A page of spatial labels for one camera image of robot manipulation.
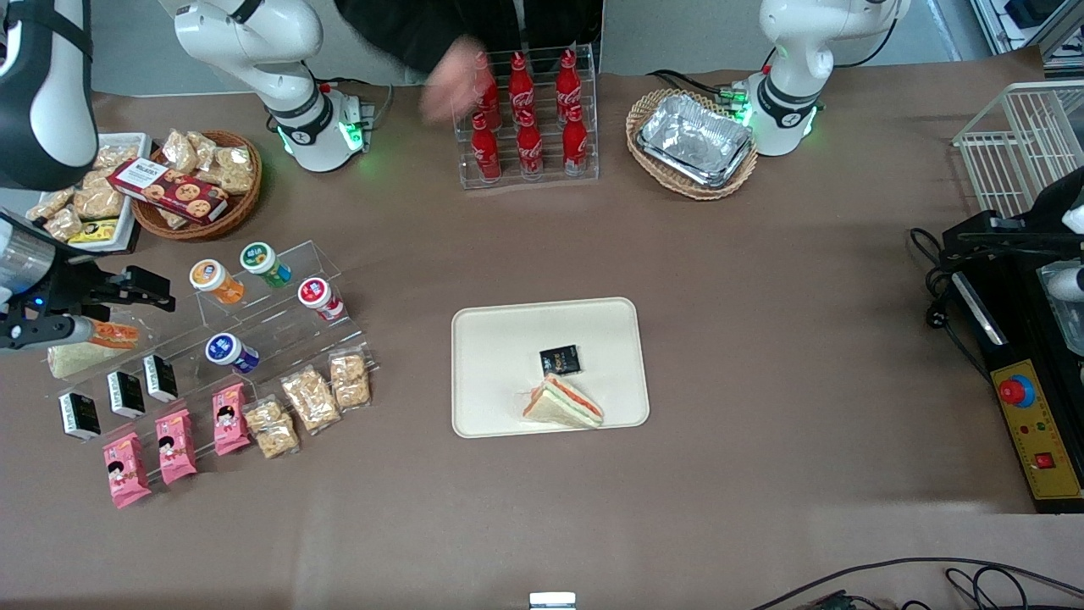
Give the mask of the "person's bare hand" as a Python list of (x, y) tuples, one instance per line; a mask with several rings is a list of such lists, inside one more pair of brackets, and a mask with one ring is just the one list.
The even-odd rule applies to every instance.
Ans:
[(459, 120), (476, 108), (475, 61), (483, 46), (472, 37), (460, 37), (429, 73), (420, 98), (420, 112), (426, 124)]

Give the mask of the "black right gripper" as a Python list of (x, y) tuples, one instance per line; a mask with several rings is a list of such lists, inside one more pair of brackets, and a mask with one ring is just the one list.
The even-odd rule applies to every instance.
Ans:
[(170, 281), (141, 267), (109, 273), (93, 260), (57, 263), (28, 293), (3, 304), (3, 352), (82, 342), (111, 320), (111, 304), (147, 304), (173, 313)]

